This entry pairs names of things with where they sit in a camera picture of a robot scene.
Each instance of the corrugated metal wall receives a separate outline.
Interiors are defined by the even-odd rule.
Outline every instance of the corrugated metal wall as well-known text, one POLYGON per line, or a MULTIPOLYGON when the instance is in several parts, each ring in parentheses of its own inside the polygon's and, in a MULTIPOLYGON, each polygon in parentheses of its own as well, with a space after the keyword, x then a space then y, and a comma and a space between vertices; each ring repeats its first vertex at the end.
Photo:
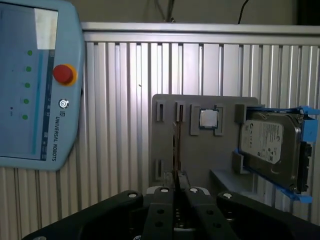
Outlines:
MULTIPOLYGON (((0 240, 19 239, 124 190, 145 192, 154 94, 251 96, 268 107, 319 108, 319 28, 115 26, 84 24, 79 134, 65 166, 0 168, 0 240)), ((319 144, 309 174, 312 204, 290 202, 261 178, 259 199, 320 224, 319 144)))

